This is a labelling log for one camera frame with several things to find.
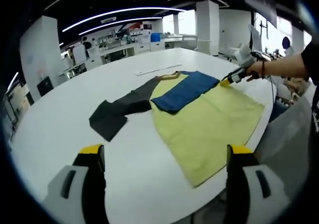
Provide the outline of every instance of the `led light strip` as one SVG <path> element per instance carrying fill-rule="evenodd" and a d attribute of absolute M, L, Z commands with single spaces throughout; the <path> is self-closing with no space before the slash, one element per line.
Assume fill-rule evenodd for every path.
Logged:
<path fill-rule="evenodd" d="M 171 11 L 186 11 L 184 9 L 179 9 L 179 8 L 171 8 L 171 7 L 157 7 L 157 6 L 152 6 L 152 7 L 134 7 L 134 8 L 127 8 L 127 9 L 122 9 L 122 10 L 117 10 L 117 11 L 111 11 L 111 12 L 106 12 L 106 13 L 103 13 L 103 14 L 100 14 L 100 15 L 96 15 L 96 16 L 92 16 L 92 17 L 89 17 L 87 19 L 84 19 L 80 22 L 77 22 L 65 29 L 62 30 L 62 32 L 65 32 L 67 30 L 70 30 L 71 28 L 79 25 L 79 24 L 82 24 L 86 21 L 89 21 L 89 20 L 92 20 L 92 19 L 95 19 L 97 17 L 101 17 L 101 16 L 106 16 L 106 15 L 110 15 L 110 14 L 115 14 L 115 13 L 119 13 L 119 12 L 124 12 L 124 11 L 135 11 L 135 10 L 171 10 Z"/>
<path fill-rule="evenodd" d="M 10 88 L 11 88 L 11 86 L 12 86 L 12 84 L 13 84 L 14 80 L 15 80 L 15 79 L 16 79 L 16 77 L 18 76 L 18 74 L 19 74 L 19 72 L 17 72 L 17 73 L 14 75 L 14 77 L 13 77 L 12 81 L 10 82 L 10 84 L 9 84 L 9 86 L 8 86 L 7 91 L 8 91 L 8 90 L 10 90 Z"/>
<path fill-rule="evenodd" d="M 105 26 L 110 26 L 110 25 L 114 25 L 114 24 L 118 24 L 118 23 L 122 23 L 122 22 L 127 22 L 127 21 L 137 21 L 137 20 L 150 20 L 150 19 L 161 19 L 162 17 L 160 16 L 155 16 L 155 17 L 141 17 L 141 18 L 134 18 L 134 19 L 127 19 L 127 20 L 122 20 L 122 21 L 115 21 L 115 22 L 111 22 L 111 23 L 107 23 L 105 25 L 102 25 L 102 26 L 97 26 L 97 27 L 94 27 L 90 30 L 87 30 L 87 31 L 83 31 L 79 34 L 80 35 L 83 35 L 85 33 L 88 33 L 90 31 L 93 31 L 93 30 L 96 30 L 96 29 L 99 29 L 101 27 L 105 27 Z"/>

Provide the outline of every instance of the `white desk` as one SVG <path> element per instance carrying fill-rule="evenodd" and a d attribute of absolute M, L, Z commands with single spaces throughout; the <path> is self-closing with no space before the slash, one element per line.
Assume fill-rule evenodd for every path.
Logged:
<path fill-rule="evenodd" d="M 132 43 L 132 44 L 127 44 L 127 45 L 111 48 L 109 50 L 105 50 L 105 51 L 100 52 L 100 56 L 106 56 L 107 54 L 111 54 L 113 52 L 122 51 L 122 50 L 130 49 L 130 48 L 134 48 L 137 46 L 141 46 L 141 45 L 143 45 L 143 44 Z"/>
<path fill-rule="evenodd" d="M 90 115 L 103 100 L 113 102 L 154 76 L 176 68 L 135 76 L 138 70 L 177 64 L 182 64 L 179 70 L 199 70 L 219 79 L 235 68 L 227 61 L 181 48 L 150 52 L 77 76 L 31 106 L 13 139 L 11 153 L 33 196 L 43 200 L 49 181 L 73 163 L 81 148 L 105 142 L 89 126 Z M 234 86 L 265 105 L 247 143 L 254 150 L 272 111 L 271 84 L 254 80 Z M 225 188 L 227 177 L 223 168 L 193 189 L 159 137 L 151 111 L 128 116 L 128 122 L 105 145 L 105 167 L 106 213 L 111 224 L 175 222 L 216 197 Z"/>
<path fill-rule="evenodd" d="M 169 43 L 169 42 L 181 42 L 182 41 L 182 37 L 167 37 L 162 39 L 161 41 L 165 42 L 165 43 Z"/>

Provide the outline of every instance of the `cabinet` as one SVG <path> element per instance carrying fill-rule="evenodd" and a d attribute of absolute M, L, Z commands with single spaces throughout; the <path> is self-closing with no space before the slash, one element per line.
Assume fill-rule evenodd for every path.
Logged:
<path fill-rule="evenodd" d="M 85 61 L 85 67 L 88 71 L 101 65 L 102 65 L 102 60 L 100 56 L 91 57 L 90 59 Z"/>
<path fill-rule="evenodd" d="M 150 52 L 150 51 L 151 51 L 150 44 L 141 44 L 139 46 L 134 47 L 135 55 Z"/>
<path fill-rule="evenodd" d="M 151 42 L 151 51 L 165 50 L 165 43 L 163 41 Z"/>

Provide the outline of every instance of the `yellow t-shirt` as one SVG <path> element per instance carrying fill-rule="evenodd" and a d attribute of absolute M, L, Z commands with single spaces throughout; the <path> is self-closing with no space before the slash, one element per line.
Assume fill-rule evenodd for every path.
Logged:
<path fill-rule="evenodd" d="M 161 81 L 151 99 L 185 79 Z M 226 165 L 227 144 L 245 145 L 264 106 L 235 88 L 217 85 L 177 114 L 159 110 L 151 102 L 155 127 L 186 178 L 197 187 Z"/>

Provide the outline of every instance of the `window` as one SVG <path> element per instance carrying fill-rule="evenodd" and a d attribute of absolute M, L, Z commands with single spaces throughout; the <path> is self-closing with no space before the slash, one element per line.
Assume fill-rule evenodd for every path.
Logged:
<path fill-rule="evenodd" d="M 266 19 L 260 14 L 256 13 L 256 21 L 255 27 L 260 32 L 260 23 L 262 22 L 263 26 L 266 26 Z M 277 28 L 275 28 L 270 22 L 268 22 L 268 38 L 267 38 L 267 30 L 262 28 L 262 36 L 261 43 L 263 51 L 267 48 L 267 52 L 272 53 L 276 49 L 279 49 L 279 53 L 285 56 L 285 50 L 282 46 L 282 41 L 284 37 L 288 37 L 290 42 L 292 43 L 293 36 L 293 27 L 291 22 L 277 17 Z"/>
<path fill-rule="evenodd" d="M 178 32 L 196 35 L 195 10 L 182 11 L 178 14 Z"/>
<path fill-rule="evenodd" d="M 311 39 L 312 37 L 310 36 L 310 34 L 304 31 L 304 48 L 308 46 L 308 44 L 311 42 Z"/>
<path fill-rule="evenodd" d="M 173 15 L 168 15 L 163 17 L 163 32 L 169 32 L 174 34 L 174 17 Z"/>

